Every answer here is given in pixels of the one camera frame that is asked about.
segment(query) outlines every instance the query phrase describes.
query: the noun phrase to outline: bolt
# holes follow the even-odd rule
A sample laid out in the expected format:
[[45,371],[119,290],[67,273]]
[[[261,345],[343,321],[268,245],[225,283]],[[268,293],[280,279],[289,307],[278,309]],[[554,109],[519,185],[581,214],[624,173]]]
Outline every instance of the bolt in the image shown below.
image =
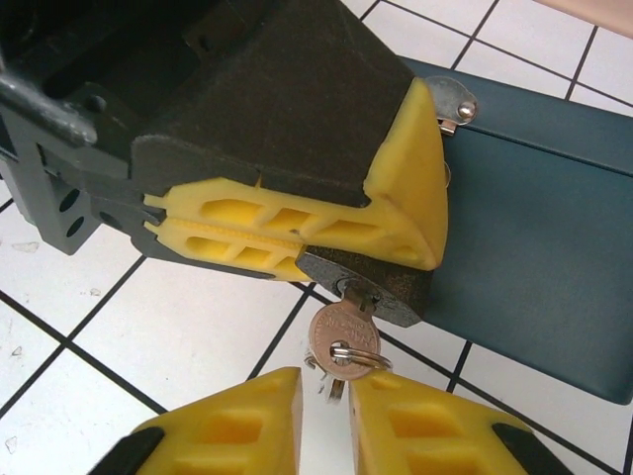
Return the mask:
[[477,113],[477,106],[470,101],[462,102],[457,108],[457,113],[464,120],[473,119]]

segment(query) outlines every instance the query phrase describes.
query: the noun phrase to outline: metal hinge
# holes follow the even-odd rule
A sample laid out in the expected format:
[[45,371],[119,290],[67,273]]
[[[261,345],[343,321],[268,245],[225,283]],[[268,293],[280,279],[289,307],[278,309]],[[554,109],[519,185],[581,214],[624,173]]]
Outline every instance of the metal hinge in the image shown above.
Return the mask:
[[424,82],[431,90],[439,130],[455,135],[457,126],[469,124],[477,115],[477,98],[459,81],[446,76],[430,76]]

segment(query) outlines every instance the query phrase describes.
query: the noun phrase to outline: silver key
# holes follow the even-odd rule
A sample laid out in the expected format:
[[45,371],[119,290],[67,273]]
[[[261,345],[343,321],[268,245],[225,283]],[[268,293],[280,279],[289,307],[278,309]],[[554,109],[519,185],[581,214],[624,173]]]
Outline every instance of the silver key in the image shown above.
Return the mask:
[[380,353],[380,336],[372,320],[373,311],[371,299],[348,287],[342,301],[327,305],[316,313],[310,325],[310,348],[316,364],[323,371],[335,379],[351,381],[374,369],[349,359],[332,357],[336,347]]

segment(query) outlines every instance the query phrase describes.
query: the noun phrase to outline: black grout line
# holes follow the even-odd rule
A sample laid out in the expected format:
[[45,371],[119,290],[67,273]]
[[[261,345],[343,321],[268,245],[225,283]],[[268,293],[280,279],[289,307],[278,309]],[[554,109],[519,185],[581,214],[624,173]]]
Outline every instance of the black grout line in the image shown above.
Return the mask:
[[11,308],[16,313],[22,315],[25,319],[35,325],[37,328],[42,330],[48,336],[53,339],[56,339],[57,342],[63,343],[66,340],[66,337],[54,329],[52,326],[47,324],[44,320],[38,317],[36,314],[31,312],[29,309],[24,307],[21,303],[14,300],[12,297],[8,296],[4,293],[4,291],[0,290],[0,302],[3,302],[9,308]]
[[453,28],[453,27],[450,27],[450,26],[446,25],[445,23],[438,22],[437,20],[433,20],[433,19],[432,19],[432,18],[430,18],[430,17],[427,17],[427,16],[425,16],[425,15],[422,15],[421,13],[415,12],[414,10],[411,10],[411,9],[409,9],[409,8],[407,8],[407,7],[403,7],[402,5],[399,5],[399,4],[397,4],[397,3],[394,3],[394,2],[392,2],[392,1],[390,1],[390,0],[383,0],[383,3],[386,3],[387,5],[391,5],[392,7],[396,7],[396,8],[398,8],[399,10],[402,10],[402,11],[404,11],[404,12],[411,13],[412,15],[414,15],[414,16],[415,16],[415,17],[417,17],[417,18],[421,18],[422,20],[426,20],[427,22],[430,22],[430,23],[432,23],[433,25],[437,25],[438,27],[442,27],[442,28],[445,28],[446,30],[450,30],[450,31],[451,31],[451,32],[453,32],[453,33],[456,33],[456,34],[458,34],[458,35],[461,35],[462,37],[469,37],[469,36],[470,36],[470,35],[468,35],[468,34],[466,34],[466,33],[462,32],[462,31],[460,31],[460,30],[458,30],[458,29],[456,29],[456,28]]
[[473,343],[471,341],[466,341],[464,343],[464,347],[462,348],[462,352],[459,355],[459,359],[457,360],[457,364],[455,365],[455,371],[453,371],[453,375],[451,376],[451,380],[448,382],[448,386],[446,387],[447,393],[453,393],[455,391],[455,386],[457,386],[457,381],[459,381],[460,376],[462,375],[462,370],[464,369],[464,365],[466,364],[466,359],[471,352],[471,348],[473,347]]
[[495,49],[495,50],[497,50],[499,52],[502,52],[503,54],[507,54],[508,56],[511,56],[514,59],[518,59],[519,61],[526,62],[526,63],[530,64],[531,66],[534,66],[534,67],[537,67],[539,69],[542,69],[543,71],[549,72],[550,74],[554,74],[555,76],[558,76],[558,77],[560,77],[562,79],[567,79],[568,81],[572,80],[571,77],[566,76],[565,74],[562,74],[562,73],[560,73],[558,71],[555,71],[554,69],[550,69],[549,67],[546,67],[546,66],[544,66],[542,64],[539,64],[538,62],[534,62],[534,61],[532,61],[530,59],[527,59],[527,58],[525,58],[523,56],[519,56],[518,54],[514,54],[513,52],[510,52],[507,49],[503,49],[502,47],[496,47],[492,43],[484,42],[483,40],[480,40],[478,38],[475,38],[475,42],[477,42],[477,43],[479,43],[481,45],[484,45],[484,46],[486,46],[488,48]]
[[[475,34],[468,35],[468,34],[466,34],[464,32],[461,32],[461,31],[453,28],[453,27],[450,27],[450,26],[448,26],[446,24],[438,22],[437,20],[433,20],[432,18],[428,18],[428,17],[426,17],[424,15],[421,15],[421,14],[419,14],[417,12],[414,12],[413,10],[410,10],[410,9],[408,9],[406,7],[403,7],[402,5],[398,5],[397,3],[394,3],[394,2],[392,2],[390,0],[382,0],[382,2],[386,3],[388,5],[391,5],[393,7],[399,8],[399,9],[401,9],[401,10],[403,10],[405,12],[408,12],[408,13],[410,13],[412,15],[415,15],[418,18],[421,18],[422,20],[426,20],[427,22],[433,23],[433,24],[438,25],[438,26],[440,26],[442,28],[450,30],[451,32],[456,33],[456,34],[458,34],[458,35],[460,35],[462,37],[467,37],[469,39],[472,39],[472,41],[474,43],[479,43],[479,44],[484,45],[486,47],[495,49],[495,50],[497,50],[499,52],[502,52],[503,54],[507,54],[508,56],[513,57],[514,59],[518,59],[519,61],[526,62],[527,64],[529,64],[531,66],[534,66],[534,67],[537,67],[538,69],[541,69],[543,71],[549,72],[550,74],[554,74],[555,76],[560,77],[561,79],[567,79],[568,81],[572,81],[573,80],[572,77],[567,76],[565,74],[562,74],[562,73],[560,73],[558,71],[555,71],[554,69],[550,69],[549,67],[543,66],[542,64],[539,64],[537,62],[531,61],[530,59],[527,59],[527,58],[522,57],[522,56],[520,56],[518,54],[510,52],[510,51],[508,51],[506,49],[503,49],[502,47],[497,47],[497,46],[495,46],[495,45],[493,45],[491,43],[488,43],[488,42],[485,42],[485,41],[480,40],[478,38],[475,38]],[[455,62],[453,63],[453,66],[451,66],[451,68],[454,69],[458,65],[459,65],[459,61],[456,59]],[[610,95],[610,94],[608,94],[608,93],[606,93],[604,91],[600,91],[599,89],[595,89],[594,87],[588,86],[588,85],[586,85],[584,83],[581,83],[580,81],[577,81],[576,85],[582,86],[582,87],[584,87],[584,88],[586,88],[586,89],[588,89],[588,90],[590,90],[592,92],[595,92],[596,94],[600,94],[601,96],[604,96],[604,97],[606,97],[608,99],[611,99],[611,100],[613,100],[615,102],[619,102],[620,104],[624,104],[625,106],[633,107],[633,103],[630,103],[630,102],[625,101],[624,99],[620,99],[618,97],[612,96],[612,95]]]
[[124,379],[122,376],[120,376],[118,373],[116,373],[115,371],[110,369],[108,366],[103,364],[101,361],[99,361],[93,355],[88,353],[85,349],[78,346],[76,343],[69,341],[66,345],[70,351],[72,351],[75,355],[81,358],[84,362],[88,363],[90,366],[92,366],[94,369],[99,371],[110,381],[115,383],[117,386],[122,388],[131,396],[134,396],[137,400],[139,400],[140,402],[148,406],[150,409],[152,409],[156,413],[164,414],[167,412],[167,410],[164,407],[162,407],[156,401],[154,401],[145,393],[143,393],[139,388],[137,388],[135,385],[130,383],[128,380]]
[[11,205],[13,205],[13,198],[9,198],[9,201],[7,201],[4,205],[0,206],[0,213],[2,213],[4,210],[9,208]]
[[378,6],[380,0],[376,0],[372,5],[360,16],[360,21],[363,22],[368,17],[370,13],[374,11],[374,9]]
[[509,406],[508,404],[504,403],[503,401],[500,401],[496,397],[490,395],[486,391],[484,391],[484,390],[480,389],[479,387],[475,386],[473,383],[470,383],[470,382],[468,382],[468,381],[466,381],[466,380],[464,380],[462,378],[459,378],[458,383],[461,386],[463,386],[464,388],[468,389],[470,392],[476,394],[477,396],[479,396],[482,399],[485,399],[486,401],[488,401],[489,403],[493,404],[494,406],[496,406],[497,408],[501,409],[502,411],[505,411],[505,412],[509,413],[510,415],[515,416],[518,419],[521,419],[528,426],[530,426],[530,427],[534,428],[535,430],[541,432],[542,434],[548,436],[549,438],[554,440],[559,445],[564,446],[565,448],[567,448],[568,450],[573,452],[575,455],[583,458],[587,462],[595,465],[596,467],[600,468],[601,470],[605,471],[606,473],[608,473],[610,475],[621,475],[621,473],[618,470],[615,470],[613,467],[611,467],[610,465],[607,465],[602,460],[599,460],[598,458],[594,457],[590,453],[582,450],[577,445],[569,442],[568,440],[566,440],[565,438],[561,437],[560,435],[552,432],[548,428],[546,428],[544,426],[541,426],[536,421],[528,418],[527,416],[525,416],[524,414],[522,414],[521,412],[519,412],[515,408],[512,408],[511,406]]
[[262,368],[264,367],[264,365],[270,358],[270,355],[273,354],[273,351],[279,344],[279,341],[281,341],[281,339],[284,337],[284,334],[286,334],[286,332],[288,331],[288,328],[290,327],[292,322],[295,320],[295,318],[301,311],[301,308],[307,302],[308,298],[311,295],[311,291],[315,288],[315,285],[316,285],[315,283],[312,283],[304,290],[304,293],[295,304],[295,307],[293,307],[293,310],[290,311],[290,314],[288,315],[284,323],[281,325],[281,327],[279,327],[279,329],[277,330],[277,333],[275,333],[275,336],[273,336],[273,339],[271,340],[270,344],[264,350],[263,354],[259,358],[259,361],[257,361],[257,363],[255,364],[255,367],[250,372],[246,380],[253,379],[259,376],[259,373],[261,372]]
[[77,325],[72,332],[68,334],[69,340],[74,340],[77,335],[86,328],[86,326],[92,322],[95,316],[105,307],[105,305],[110,302],[115,294],[123,287],[123,285],[128,282],[130,277],[138,270],[138,268],[147,260],[147,257],[142,255],[139,257],[134,264],[126,271],[125,274],[117,281],[117,283],[108,291],[106,295],[95,305],[95,307],[86,315],[79,325]]
[[[126,283],[126,281],[134,274],[134,272],[142,265],[144,261],[145,261],[144,257],[140,257],[139,259],[137,259],[136,262],[130,267],[130,269],[128,269],[128,271],[121,277],[121,279],[119,279],[119,281],[108,292],[108,294],[104,296],[102,301],[105,299],[110,300],[114,296],[114,294],[121,288],[121,286],[123,286]],[[97,304],[95,308],[84,318],[84,320],[71,332],[69,336],[64,336],[61,332],[54,329],[51,325],[46,323],[40,317],[35,315],[26,307],[24,307],[22,304],[20,304],[19,302],[17,302],[16,300],[11,298],[7,294],[5,294],[2,290],[0,290],[0,301],[6,304],[11,309],[13,309],[18,314],[22,315],[25,319],[27,319],[29,322],[31,322],[40,330],[42,330],[48,336],[52,337],[53,339],[56,339],[59,342],[59,347],[45,361],[45,364],[40,366],[40,368],[36,370],[36,372],[32,375],[32,377],[29,378],[29,380],[27,380],[27,382],[9,400],[9,402],[11,403],[11,406],[5,405],[7,406],[6,411],[11,409],[11,407],[15,405],[22,396],[24,396],[26,391],[31,386],[33,386],[35,381],[37,381],[37,379],[54,362],[54,360],[63,352],[63,350],[65,348],[68,348],[76,356],[81,358],[84,362],[92,366],[94,369],[99,371],[102,375],[106,376],[113,383],[117,384],[123,390],[128,392],[128,394],[135,397],[137,400],[139,400],[141,403],[148,406],[153,411],[159,414],[166,412],[165,408],[163,408],[161,405],[156,403],[149,396],[144,394],[139,388],[137,388],[136,386],[134,386],[133,384],[125,380],[123,377],[121,377],[116,372],[108,368],[105,364],[97,360],[94,356],[89,354],[87,351],[85,351],[83,348],[79,347],[76,343],[72,341],[72,338],[75,337],[77,334],[79,334],[79,332],[81,332],[81,330],[85,328],[85,326],[94,318],[94,316],[99,312],[99,310],[103,308],[103,306],[107,303],[107,301],[104,302],[103,304],[101,304],[101,302]]]
[[424,356],[423,354],[418,353],[417,351],[415,351],[410,346],[407,346],[406,344],[402,343],[399,339],[395,339],[394,337],[392,337],[390,334],[385,333],[382,330],[379,330],[379,334],[380,334],[380,337],[384,341],[386,341],[387,343],[392,344],[393,346],[395,346],[400,351],[403,351],[406,354],[408,354],[409,356],[412,356],[413,358],[415,358],[418,361],[424,363],[426,366],[429,366],[431,369],[434,369],[435,371],[437,371],[438,373],[446,376],[447,378],[450,378],[453,375],[452,372],[450,372],[448,369],[446,369],[441,364],[436,363],[435,361],[433,361],[432,359]]
[[631,475],[633,473],[633,417],[631,418],[631,429],[629,430],[629,441],[626,446],[626,455],[624,456],[623,475]]
[[63,352],[63,346],[59,345],[53,353],[51,353],[48,358],[40,365],[38,369],[36,369],[33,374],[27,379],[22,386],[9,398],[9,401],[2,405],[0,408],[0,420],[5,417],[5,415],[15,406],[15,404],[20,401],[20,398],[25,395],[27,391],[34,385],[34,383],[44,374],[44,372],[48,369],[49,366],[57,359],[58,356]]
[[619,102],[620,104],[624,104],[625,106],[629,106],[629,107],[633,107],[633,103],[632,102],[626,102],[624,99],[620,99],[619,97],[615,97],[612,96],[604,91],[600,91],[599,89],[595,89],[594,87],[591,86],[587,86],[586,84],[582,83],[582,82],[578,82],[577,83],[578,86],[582,86],[586,89],[588,89],[589,91],[595,92],[597,94],[600,94],[601,96],[604,97],[608,97],[609,99],[615,101],[615,102]]
[[[469,42],[466,44],[466,47],[468,47],[468,48],[470,47],[469,43],[479,43],[479,44],[484,45],[484,46],[486,46],[486,47],[489,47],[489,48],[495,49],[495,50],[497,50],[497,51],[499,51],[499,52],[502,52],[502,53],[504,53],[504,54],[507,54],[508,56],[511,56],[511,57],[513,57],[513,58],[515,58],[515,59],[518,59],[518,60],[520,60],[520,61],[526,62],[526,63],[528,63],[528,64],[530,64],[530,65],[532,65],[532,66],[534,66],[534,67],[538,67],[539,69],[542,69],[542,70],[547,71],[547,72],[549,72],[549,73],[551,73],[551,74],[554,74],[555,76],[561,77],[561,78],[563,78],[563,79],[567,79],[568,81],[572,79],[571,77],[566,76],[565,74],[561,74],[560,72],[557,72],[557,71],[555,71],[554,69],[550,69],[550,68],[548,68],[548,67],[546,67],[546,66],[543,66],[543,65],[541,65],[541,64],[539,64],[539,63],[537,63],[537,62],[531,61],[531,60],[529,60],[529,59],[527,59],[527,58],[525,58],[525,57],[519,56],[518,54],[514,54],[513,52],[510,52],[510,51],[508,51],[508,50],[506,50],[506,49],[503,49],[502,47],[496,47],[496,46],[495,46],[495,45],[493,45],[493,44],[490,44],[490,43],[488,43],[488,42],[484,42],[483,40],[480,40],[480,39],[476,38],[476,35],[479,33],[479,31],[480,31],[480,29],[481,29],[480,27],[483,27],[483,25],[484,25],[485,21],[483,21],[483,22],[481,22],[481,23],[480,23],[480,25],[479,25],[479,26],[478,26],[478,28],[477,28],[477,29],[473,32],[473,34],[472,34],[472,35],[468,35],[468,34],[466,34],[466,33],[464,33],[464,32],[461,32],[461,31],[459,31],[459,30],[457,30],[457,29],[453,28],[453,27],[448,26],[448,25],[446,25],[446,24],[444,24],[444,23],[438,22],[437,20],[433,20],[432,18],[425,17],[424,15],[421,15],[421,14],[419,14],[419,13],[417,13],[417,12],[414,12],[413,10],[410,10],[410,9],[408,9],[408,8],[405,8],[405,7],[401,6],[401,5],[398,5],[398,4],[396,4],[396,3],[393,3],[393,2],[391,2],[390,0],[383,0],[383,2],[384,2],[384,3],[387,3],[387,4],[389,4],[389,5],[392,5],[392,6],[396,7],[396,8],[399,8],[399,9],[401,9],[401,10],[404,10],[404,11],[406,11],[406,12],[408,12],[408,13],[411,13],[412,15],[415,15],[415,16],[417,16],[418,18],[421,18],[421,19],[423,19],[423,20],[426,20],[427,22],[430,22],[430,23],[433,23],[433,24],[435,24],[435,25],[438,25],[438,26],[440,26],[440,27],[442,27],[442,28],[445,28],[446,30],[450,30],[451,32],[456,33],[456,34],[458,34],[458,35],[460,35],[460,36],[462,36],[462,37],[467,37],[467,38],[469,39]],[[493,8],[494,8],[494,6],[495,6],[497,3],[498,3],[498,0],[496,0],[495,4],[494,4],[493,6],[491,6],[491,9],[489,9],[489,11],[487,12],[487,15],[484,17],[486,21],[488,20],[488,17],[490,16],[490,14],[493,12]],[[462,60],[462,57],[463,57],[463,56],[464,56],[464,54],[466,53],[466,47],[464,47],[464,49],[462,49],[462,51],[461,51],[461,52],[460,52],[460,54],[458,55],[457,59],[455,60],[455,62],[454,62],[454,63],[453,63],[453,65],[451,66],[451,69],[455,69],[455,68],[459,65],[459,62]]]
[[593,27],[593,29],[591,30],[591,34],[589,35],[587,45],[585,46],[585,50],[583,51],[583,55],[581,56],[581,60],[578,63],[576,72],[574,73],[574,77],[572,78],[572,84],[570,84],[570,88],[567,90],[567,94],[565,94],[566,101],[569,101],[570,98],[572,97],[574,88],[576,87],[576,84],[578,83],[578,78],[581,77],[581,71],[583,70],[585,61],[587,61],[587,56],[589,56],[589,50],[591,49],[591,45],[593,45],[593,39],[595,38],[596,33],[597,33],[597,27]]
[[[326,297],[322,296],[319,292],[315,291],[314,287],[315,287],[314,284],[311,284],[309,289],[306,290],[305,295],[310,294],[312,297],[316,298],[320,302],[322,302],[324,304],[330,304],[331,301],[329,299],[327,299]],[[552,440],[554,440],[557,443],[559,443],[560,445],[564,446],[565,448],[567,448],[568,450],[570,450],[574,454],[578,455],[579,457],[583,458],[587,462],[589,462],[589,463],[595,465],[596,467],[600,468],[604,472],[606,472],[606,473],[608,473],[610,475],[621,475],[620,472],[618,472],[617,470],[615,470],[611,466],[609,466],[606,463],[602,462],[601,460],[595,458],[593,455],[589,454],[588,452],[585,452],[584,450],[582,450],[581,448],[579,448],[576,445],[572,444],[571,442],[569,442],[568,440],[564,439],[560,435],[557,435],[556,433],[552,432],[548,428],[541,426],[540,424],[538,424],[535,421],[531,420],[530,418],[526,417],[524,414],[520,413],[516,409],[508,406],[507,404],[505,404],[502,401],[498,400],[497,398],[491,396],[487,392],[479,389],[474,384],[462,379],[461,376],[459,376],[459,373],[463,369],[463,365],[465,364],[465,362],[466,362],[466,360],[468,358],[468,354],[469,354],[470,349],[472,347],[472,343],[471,342],[467,341],[464,344],[464,348],[463,348],[462,353],[460,355],[460,360],[457,362],[457,365],[455,367],[455,372],[451,372],[448,369],[446,369],[445,367],[443,367],[442,365],[436,363],[435,361],[433,361],[432,359],[424,356],[423,354],[418,353],[417,351],[415,351],[411,347],[409,347],[406,344],[402,343],[398,339],[390,336],[389,334],[387,334],[387,333],[385,333],[383,331],[380,331],[380,336],[381,336],[381,338],[384,341],[392,344],[393,346],[395,346],[399,350],[403,351],[404,353],[408,354],[409,356],[412,356],[413,358],[417,359],[418,361],[420,361],[421,363],[425,364],[426,366],[429,366],[431,369],[434,369],[435,371],[437,371],[438,373],[446,376],[447,378],[450,378],[452,380],[453,377],[456,377],[457,384],[460,384],[460,385],[464,386],[469,391],[475,393],[476,395],[478,395],[482,399],[485,399],[486,401],[488,401],[489,403],[493,404],[494,406],[497,406],[499,409],[501,409],[501,410],[503,410],[503,411],[505,411],[505,412],[507,412],[509,414],[512,414],[513,416],[521,419],[522,421],[524,421],[529,426],[535,428],[539,432],[541,432],[544,435],[548,436]],[[628,463],[630,465],[631,464],[631,460],[630,459],[633,459],[633,423],[632,423],[632,426],[631,426],[631,438],[630,438],[630,442],[629,442],[629,451],[627,451],[627,457],[629,457],[627,460],[628,460]]]
[[493,2],[493,4],[491,5],[491,7],[486,12],[486,15],[484,15],[484,18],[482,19],[482,21],[479,22],[479,25],[477,26],[477,28],[475,29],[473,34],[468,38],[468,41],[466,42],[466,44],[464,45],[462,50],[457,55],[457,58],[455,59],[455,61],[453,61],[453,65],[451,66],[451,69],[453,69],[453,70],[457,69],[457,66],[459,66],[459,63],[462,61],[462,59],[464,58],[464,56],[466,55],[466,53],[470,49],[471,45],[475,41],[475,38],[477,37],[479,32],[482,30],[482,28],[484,27],[484,25],[488,21],[488,18],[491,17],[491,14],[493,13],[493,10],[497,6],[497,4],[498,4],[498,0],[495,0]]

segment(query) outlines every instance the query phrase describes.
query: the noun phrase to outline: tile floor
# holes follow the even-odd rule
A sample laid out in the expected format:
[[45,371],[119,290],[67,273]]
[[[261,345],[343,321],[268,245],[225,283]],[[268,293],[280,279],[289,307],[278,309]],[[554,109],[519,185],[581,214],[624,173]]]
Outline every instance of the tile floor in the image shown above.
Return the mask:
[[[530,0],[345,3],[398,54],[633,116],[633,41],[581,20]],[[146,260],[105,227],[68,257],[9,200],[0,181],[0,474],[86,473],[156,413],[301,364],[322,289]],[[631,474],[632,405],[426,324],[380,328],[400,374],[519,415],[577,474]],[[301,474],[352,474],[345,405],[315,372],[304,385]]]

